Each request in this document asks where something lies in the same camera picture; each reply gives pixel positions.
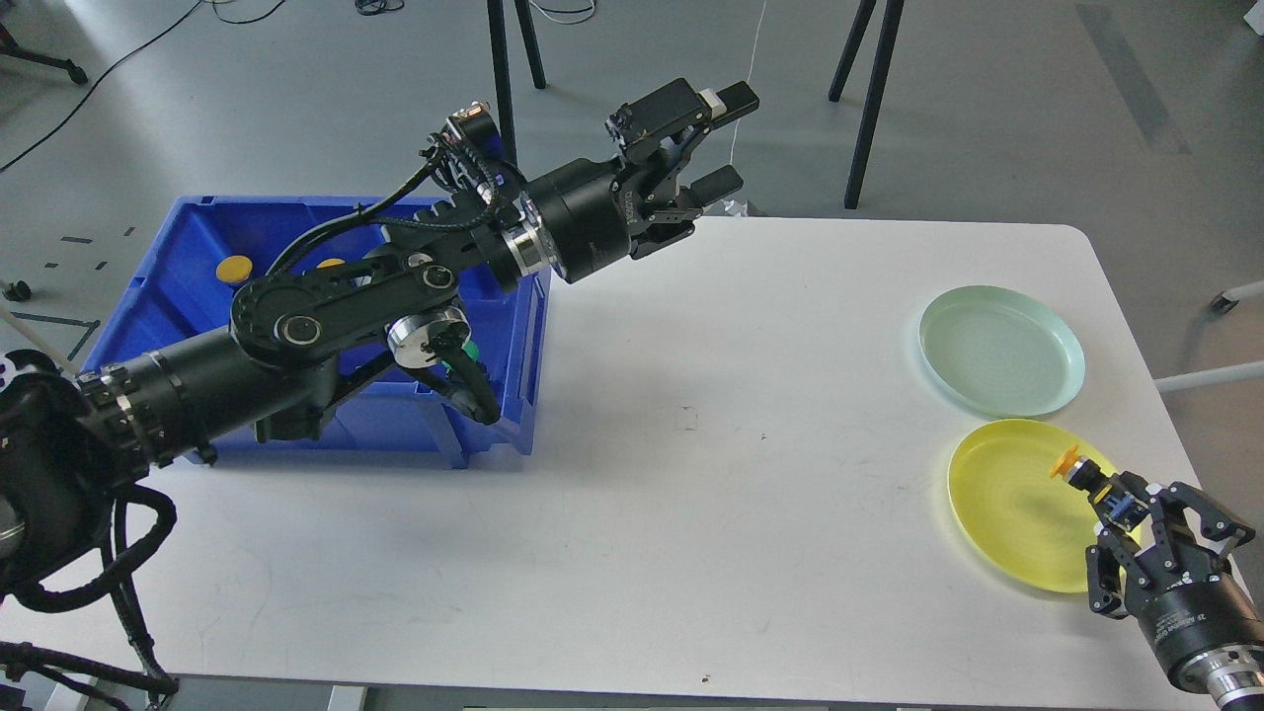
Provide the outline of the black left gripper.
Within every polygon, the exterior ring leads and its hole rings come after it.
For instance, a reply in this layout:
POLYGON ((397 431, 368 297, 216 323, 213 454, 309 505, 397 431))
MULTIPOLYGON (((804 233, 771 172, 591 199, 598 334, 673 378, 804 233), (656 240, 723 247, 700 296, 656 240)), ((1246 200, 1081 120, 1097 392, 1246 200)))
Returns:
POLYGON ((528 202, 556 275, 576 283, 690 237, 705 207, 743 189, 744 177, 726 164, 684 185, 688 157, 705 135, 758 105, 744 81, 696 90, 675 78, 608 118, 619 156, 574 159, 531 180, 528 202))

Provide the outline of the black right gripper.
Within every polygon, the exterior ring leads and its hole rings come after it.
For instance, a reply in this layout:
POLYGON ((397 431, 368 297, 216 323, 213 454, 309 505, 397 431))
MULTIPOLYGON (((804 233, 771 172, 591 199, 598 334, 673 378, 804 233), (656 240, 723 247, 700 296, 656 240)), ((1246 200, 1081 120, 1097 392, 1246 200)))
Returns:
POLYGON ((1146 514, 1100 517, 1086 549, 1088 606, 1138 617, 1169 682, 1202 682, 1197 657, 1261 652, 1261 617, 1232 579, 1232 550, 1256 530, 1205 490, 1177 481, 1145 487, 1146 514), (1141 552, 1138 535, 1150 531, 1141 552))

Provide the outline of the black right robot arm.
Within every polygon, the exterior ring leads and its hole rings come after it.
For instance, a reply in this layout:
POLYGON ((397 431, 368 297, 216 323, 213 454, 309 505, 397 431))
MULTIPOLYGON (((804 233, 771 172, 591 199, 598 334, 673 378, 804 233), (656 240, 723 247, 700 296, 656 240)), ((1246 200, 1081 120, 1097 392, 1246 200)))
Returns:
POLYGON ((1092 611, 1134 617, 1177 689, 1261 708, 1261 615, 1229 560, 1254 528, 1196 487, 1133 472, 1103 476, 1087 497, 1100 522, 1086 549, 1092 611))

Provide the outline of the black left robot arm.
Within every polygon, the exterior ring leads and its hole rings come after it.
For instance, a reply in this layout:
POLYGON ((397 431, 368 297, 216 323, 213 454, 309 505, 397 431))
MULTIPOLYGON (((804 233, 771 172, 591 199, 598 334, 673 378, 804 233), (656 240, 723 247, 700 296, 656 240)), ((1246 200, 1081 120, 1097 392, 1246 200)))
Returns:
POLYGON ((147 692, 178 689, 154 657, 131 576, 169 536, 173 501, 142 479, 217 436, 316 439, 339 406, 401 369, 464 416, 502 406, 468 352, 464 272, 488 267, 506 292, 544 269, 575 282, 691 235, 705 207, 741 187, 731 164, 683 186, 691 152, 750 116, 742 81, 718 91, 676 78, 605 121, 617 153, 526 180, 487 104, 447 116, 423 167, 370 206, 298 235, 233 296, 225 326, 76 377, 40 347, 3 356, 3 595, 40 614, 111 598, 142 671, 3 644, 3 707, 23 708, 27 673, 121 710, 77 676, 147 692))

